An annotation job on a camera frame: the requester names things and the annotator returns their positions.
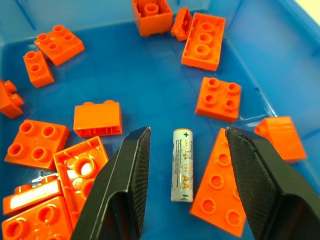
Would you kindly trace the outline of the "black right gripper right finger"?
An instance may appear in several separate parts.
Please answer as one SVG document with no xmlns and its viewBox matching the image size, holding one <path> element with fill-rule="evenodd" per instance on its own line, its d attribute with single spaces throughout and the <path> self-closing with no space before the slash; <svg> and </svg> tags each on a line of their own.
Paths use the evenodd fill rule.
<svg viewBox="0 0 320 240">
<path fill-rule="evenodd" d="M 237 191 L 256 240 L 318 240 L 320 197 L 273 145 L 254 132 L 227 127 Z"/>
</svg>

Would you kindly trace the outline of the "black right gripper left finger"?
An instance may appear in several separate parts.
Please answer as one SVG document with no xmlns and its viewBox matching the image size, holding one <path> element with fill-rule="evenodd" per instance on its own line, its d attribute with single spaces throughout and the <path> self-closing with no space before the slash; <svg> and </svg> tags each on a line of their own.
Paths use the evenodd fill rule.
<svg viewBox="0 0 320 240">
<path fill-rule="evenodd" d="M 148 192 L 151 129 L 130 132 L 98 173 L 72 240 L 138 240 Z"/>
</svg>

